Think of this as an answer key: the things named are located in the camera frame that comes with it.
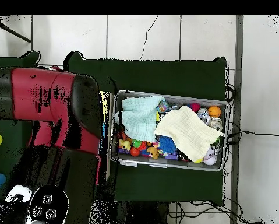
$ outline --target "green tablecloth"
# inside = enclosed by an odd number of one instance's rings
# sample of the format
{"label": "green tablecloth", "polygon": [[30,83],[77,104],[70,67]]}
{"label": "green tablecloth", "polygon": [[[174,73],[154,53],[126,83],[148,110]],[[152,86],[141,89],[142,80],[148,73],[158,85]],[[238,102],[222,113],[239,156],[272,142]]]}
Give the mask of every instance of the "green tablecloth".
{"label": "green tablecloth", "polygon": [[[224,100],[225,66],[215,61],[120,61],[83,59],[78,52],[69,54],[64,69],[93,76],[102,91],[118,90],[159,93],[201,99]],[[118,201],[213,200],[222,205],[223,171],[161,169],[138,165],[119,166],[115,187]]]}

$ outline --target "pink ball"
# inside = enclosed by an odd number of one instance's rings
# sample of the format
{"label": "pink ball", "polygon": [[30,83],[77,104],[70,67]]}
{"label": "pink ball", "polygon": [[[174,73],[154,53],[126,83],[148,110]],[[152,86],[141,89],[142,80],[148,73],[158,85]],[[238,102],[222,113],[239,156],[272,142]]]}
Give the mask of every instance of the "pink ball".
{"label": "pink ball", "polygon": [[200,104],[198,104],[198,103],[191,103],[190,104],[190,108],[192,109],[192,111],[194,111],[196,113],[200,109]]}

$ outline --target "black tripod leg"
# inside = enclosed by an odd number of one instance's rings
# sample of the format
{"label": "black tripod leg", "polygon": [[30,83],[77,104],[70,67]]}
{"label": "black tripod leg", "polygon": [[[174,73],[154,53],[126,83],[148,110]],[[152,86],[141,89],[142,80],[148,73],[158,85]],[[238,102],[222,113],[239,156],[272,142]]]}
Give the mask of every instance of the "black tripod leg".
{"label": "black tripod leg", "polygon": [[25,36],[22,36],[21,34],[19,34],[19,33],[15,32],[15,31],[13,31],[13,30],[10,29],[8,26],[6,26],[6,25],[4,25],[4,24],[2,24],[2,23],[0,23],[0,28],[6,30],[8,33],[14,34],[16,37],[21,38],[22,40],[25,40],[25,41],[28,42],[28,43],[31,43],[31,41],[30,41],[28,38],[25,38]]}

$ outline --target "blue fluffy toy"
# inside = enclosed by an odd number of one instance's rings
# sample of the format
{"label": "blue fluffy toy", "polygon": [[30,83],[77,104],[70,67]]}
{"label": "blue fluffy toy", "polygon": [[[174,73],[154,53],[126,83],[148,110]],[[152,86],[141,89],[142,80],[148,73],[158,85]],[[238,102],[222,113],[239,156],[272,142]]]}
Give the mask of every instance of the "blue fluffy toy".
{"label": "blue fluffy toy", "polygon": [[177,151],[177,148],[174,144],[174,141],[168,136],[159,137],[160,149],[165,153],[174,153]]}

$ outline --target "dark green table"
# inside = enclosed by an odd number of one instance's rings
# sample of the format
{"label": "dark green table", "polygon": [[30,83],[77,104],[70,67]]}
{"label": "dark green table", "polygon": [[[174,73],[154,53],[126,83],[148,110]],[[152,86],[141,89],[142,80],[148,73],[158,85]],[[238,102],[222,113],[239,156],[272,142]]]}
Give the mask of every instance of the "dark green table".
{"label": "dark green table", "polygon": [[[214,61],[120,61],[84,59],[70,53],[64,69],[93,76],[102,91],[118,90],[159,93],[201,99],[225,100],[224,58]],[[111,163],[115,170],[116,163]],[[222,205],[223,171],[210,172],[146,165],[119,166],[115,186],[118,201],[213,200]]]}
{"label": "dark green table", "polygon": [[[36,66],[40,56],[31,52],[20,58],[0,58],[0,67]],[[215,61],[120,61],[83,59],[79,52],[69,54],[64,69],[95,77],[100,90],[114,92],[111,77],[119,89],[165,95],[224,100],[225,59]],[[20,159],[31,133],[31,123],[0,121],[0,172],[7,178]],[[115,199],[118,201],[213,200],[222,204],[223,172],[159,169],[138,165],[118,166]],[[111,163],[115,171],[116,163]],[[0,198],[5,196],[0,189]]]}

